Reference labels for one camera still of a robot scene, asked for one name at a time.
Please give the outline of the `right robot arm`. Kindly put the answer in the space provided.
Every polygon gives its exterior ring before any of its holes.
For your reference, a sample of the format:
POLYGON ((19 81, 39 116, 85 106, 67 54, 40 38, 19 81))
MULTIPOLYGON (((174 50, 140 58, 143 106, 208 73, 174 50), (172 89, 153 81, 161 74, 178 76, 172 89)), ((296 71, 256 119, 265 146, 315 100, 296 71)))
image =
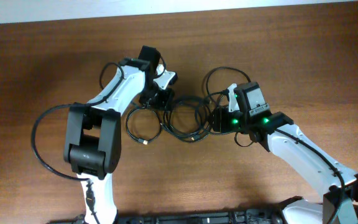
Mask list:
POLYGON ((358 223, 358 172, 318 147, 285 113, 272 113, 257 82, 233 83, 213 101, 211 129, 219 134, 245 134, 252 143, 281 158, 322 198, 311 203, 292 197, 278 209, 274 222, 358 223))

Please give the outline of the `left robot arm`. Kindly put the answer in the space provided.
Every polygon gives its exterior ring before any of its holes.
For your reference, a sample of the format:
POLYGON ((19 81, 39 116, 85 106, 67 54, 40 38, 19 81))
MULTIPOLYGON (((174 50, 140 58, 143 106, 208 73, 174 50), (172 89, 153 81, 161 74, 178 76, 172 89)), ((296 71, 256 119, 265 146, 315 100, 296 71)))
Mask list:
POLYGON ((81 179, 86 204, 84 223, 114 223, 117 207, 112 173, 121 156, 121 117, 139 98, 145 108, 164 110, 173 98, 170 85, 177 79, 161 53, 143 46, 137 58, 117 63, 116 74, 86 105, 70 107, 63 158, 81 179))

